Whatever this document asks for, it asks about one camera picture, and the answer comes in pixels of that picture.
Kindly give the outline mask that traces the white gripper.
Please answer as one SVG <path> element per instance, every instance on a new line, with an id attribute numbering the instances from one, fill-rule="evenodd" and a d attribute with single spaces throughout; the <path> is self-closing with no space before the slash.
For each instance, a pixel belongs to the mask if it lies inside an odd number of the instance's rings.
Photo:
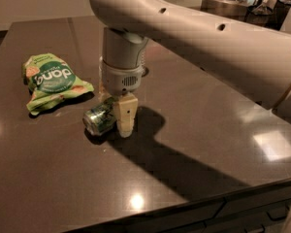
<path id="1" fill-rule="evenodd" d="M 99 101 L 104 102 L 110 96 L 121 96 L 113 104 L 114 116 L 119 135 L 131 136 L 138 109 L 138 98 L 128 92 L 135 91 L 141 84 L 143 66 L 133 69 L 120 69 L 100 59 Z"/>

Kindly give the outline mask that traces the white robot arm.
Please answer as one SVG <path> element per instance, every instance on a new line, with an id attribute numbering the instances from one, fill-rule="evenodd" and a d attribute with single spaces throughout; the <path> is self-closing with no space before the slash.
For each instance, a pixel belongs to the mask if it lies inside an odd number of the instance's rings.
<path id="1" fill-rule="evenodd" d="M 131 134 L 142 55 L 153 40 L 291 124 L 291 35 L 164 0 L 89 0 L 105 25 L 100 81 Z"/>

